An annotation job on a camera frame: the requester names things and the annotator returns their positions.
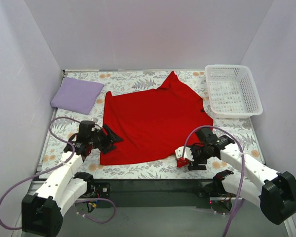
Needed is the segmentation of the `red t shirt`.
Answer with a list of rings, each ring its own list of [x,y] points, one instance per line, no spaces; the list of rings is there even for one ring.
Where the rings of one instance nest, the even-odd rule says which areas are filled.
[[[101,154],[100,164],[125,165],[166,158],[191,131],[214,121],[202,97],[171,72],[157,89],[115,96],[107,92],[103,123],[124,141]]]

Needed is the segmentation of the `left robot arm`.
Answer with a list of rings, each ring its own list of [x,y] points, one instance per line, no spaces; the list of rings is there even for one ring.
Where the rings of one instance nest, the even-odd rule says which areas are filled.
[[[84,120],[78,132],[67,141],[58,166],[33,195],[25,195],[21,203],[21,229],[43,237],[55,237],[59,233],[63,218],[75,203],[89,203],[92,207],[99,201],[107,201],[110,185],[97,183],[93,175],[78,172],[92,150],[103,154],[116,149],[123,139],[106,124]]]

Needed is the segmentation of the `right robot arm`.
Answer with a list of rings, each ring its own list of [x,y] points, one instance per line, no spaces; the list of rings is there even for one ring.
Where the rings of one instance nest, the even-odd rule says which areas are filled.
[[[214,192],[219,196],[235,193],[260,208],[264,216],[279,225],[296,213],[296,179],[285,171],[280,173],[245,154],[240,143],[230,133],[218,137],[212,132],[213,126],[204,125],[195,128],[203,144],[201,159],[217,157],[240,171],[240,176],[221,174],[216,176]]]

